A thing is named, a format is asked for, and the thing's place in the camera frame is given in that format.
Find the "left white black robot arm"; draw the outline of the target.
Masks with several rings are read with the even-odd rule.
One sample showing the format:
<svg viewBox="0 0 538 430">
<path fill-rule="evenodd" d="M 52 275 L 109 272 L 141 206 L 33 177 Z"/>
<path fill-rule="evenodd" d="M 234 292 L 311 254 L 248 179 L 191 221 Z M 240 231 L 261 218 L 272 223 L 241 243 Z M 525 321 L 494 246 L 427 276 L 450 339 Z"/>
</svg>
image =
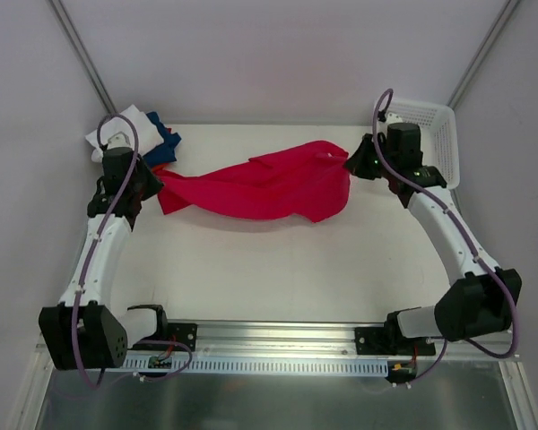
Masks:
<svg viewBox="0 0 538 430">
<path fill-rule="evenodd" d="M 102 170 L 74 274 L 57 304 L 39 314 L 41 334 L 61 371 L 119 368 L 139 342 L 159 349 L 169 339 L 161 305 L 133 305 L 120 316 L 109 308 L 119 258 L 142 203 L 163 184 L 127 147 L 105 150 Z"/>
</svg>

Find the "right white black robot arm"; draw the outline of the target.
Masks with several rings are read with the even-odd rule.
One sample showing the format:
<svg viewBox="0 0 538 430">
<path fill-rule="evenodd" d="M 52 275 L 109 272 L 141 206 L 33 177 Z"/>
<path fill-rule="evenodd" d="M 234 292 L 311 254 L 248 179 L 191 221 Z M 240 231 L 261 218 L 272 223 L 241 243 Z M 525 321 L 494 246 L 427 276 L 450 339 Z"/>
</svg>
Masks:
<svg viewBox="0 0 538 430">
<path fill-rule="evenodd" d="M 424 164 L 420 127 L 394 123 L 384 132 L 365 134 L 345 167 L 357 178 L 388 182 L 390 192 L 424 229 L 449 282 L 435 305 L 387 316 L 385 347 L 400 355 L 416 340 L 437 338 L 466 341 L 490 357 L 513 356 L 522 279 L 483 249 L 462 219 L 445 178 L 437 167 Z"/>
</svg>

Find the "magenta t shirt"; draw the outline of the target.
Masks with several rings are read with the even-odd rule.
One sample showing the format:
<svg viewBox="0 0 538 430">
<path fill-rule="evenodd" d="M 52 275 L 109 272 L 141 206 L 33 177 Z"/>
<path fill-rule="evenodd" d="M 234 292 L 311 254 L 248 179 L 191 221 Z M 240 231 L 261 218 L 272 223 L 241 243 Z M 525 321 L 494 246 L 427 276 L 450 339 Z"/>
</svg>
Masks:
<svg viewBox="0 0 538 430">
<path fill-rule="evenodd" d="M 165 214 L 195 206 L 236 219 L 297 215 L 318 223 L 342 211 L 349 200 L 348 158 L 331 142 L 313 141 L 201 176 L 162 169 L 158 199 Z"/>
</svg>

